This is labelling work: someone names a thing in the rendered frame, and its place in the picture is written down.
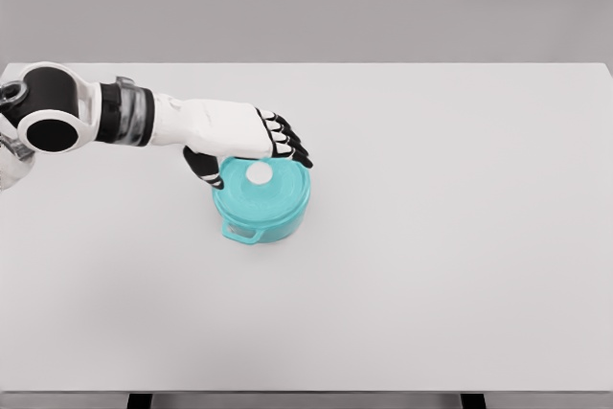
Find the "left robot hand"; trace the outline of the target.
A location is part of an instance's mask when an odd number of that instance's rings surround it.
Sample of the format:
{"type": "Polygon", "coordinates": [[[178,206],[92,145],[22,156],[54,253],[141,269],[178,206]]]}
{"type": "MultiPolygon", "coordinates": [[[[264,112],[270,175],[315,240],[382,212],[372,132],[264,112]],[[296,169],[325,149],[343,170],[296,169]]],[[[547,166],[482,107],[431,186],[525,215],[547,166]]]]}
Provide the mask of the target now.
{"type": "Polygon", "coordinates": [[[284,158],[310,169],[309,153],[281,115],[246,102],[189,100],[190,127],[184,158],[197,177],[217,190],[224,188],[220,157],[261,160],[284,158]]]}

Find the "teal pot lid white knob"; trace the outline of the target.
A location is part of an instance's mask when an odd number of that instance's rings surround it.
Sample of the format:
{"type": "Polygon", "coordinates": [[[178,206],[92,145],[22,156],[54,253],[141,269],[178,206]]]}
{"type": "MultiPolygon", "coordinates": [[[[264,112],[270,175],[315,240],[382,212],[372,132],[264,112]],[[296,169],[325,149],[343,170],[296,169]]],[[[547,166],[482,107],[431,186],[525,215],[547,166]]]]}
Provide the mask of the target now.
{"type": "Polygon", "coordinates": [[[222,190],[213,190],[213,201],[219,213],[247,225],[270,225],[291,218],[306,206],[310,194],[308,169],[287,159],[245,160],[227,158],[220,166],[224,181],[222,190]],[[262,184],[253,183],[248,170],[263,163],[272,171],[262,184]]]}

